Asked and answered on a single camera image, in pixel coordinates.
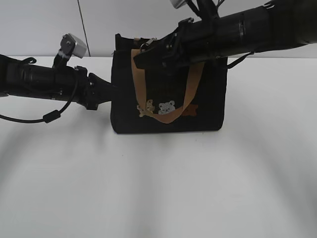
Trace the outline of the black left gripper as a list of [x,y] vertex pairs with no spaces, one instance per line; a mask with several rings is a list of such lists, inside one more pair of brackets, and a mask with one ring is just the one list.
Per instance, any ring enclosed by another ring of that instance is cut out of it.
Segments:
[[87,110],[97,111],[100,104],[114,99],[119,94],[119,88],[95,75],[88,73],[85,67],[74,68],[78,80],[74,102],[82,105]]

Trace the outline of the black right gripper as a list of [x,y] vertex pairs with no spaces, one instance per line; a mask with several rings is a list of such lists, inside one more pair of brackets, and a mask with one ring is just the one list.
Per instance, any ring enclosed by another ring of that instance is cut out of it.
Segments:
[[133,62],[137,68],[150,68],[153,71],[178,71],[183,67],[198,62],[186,49],[184,43],[186,33],[194,23],[193,18],[186,18],[178,23],[177,28],[164,37],[151,44],[146,51],[140,51],[140,46],[133,49]]

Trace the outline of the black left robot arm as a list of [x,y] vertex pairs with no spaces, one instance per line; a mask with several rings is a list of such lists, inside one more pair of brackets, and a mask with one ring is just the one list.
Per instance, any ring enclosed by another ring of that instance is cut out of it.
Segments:
[[98,106],[112,101],[119,88],[85,67],[58,68],[36,65],[32,57],[24,60],[0,57],[0,91],[10,96],[68,101],[97,110]]

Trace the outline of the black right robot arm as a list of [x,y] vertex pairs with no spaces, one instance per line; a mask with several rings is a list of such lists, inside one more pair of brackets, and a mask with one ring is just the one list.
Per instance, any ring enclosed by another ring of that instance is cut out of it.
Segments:
[[281,51],[315,44],[314,0],[271,0],[264,5],[220,16],[211,0],[187,1],[200,18],[187,18],[176,29],[142,47],[133,57],[137,68],[174,70],[240,54]]

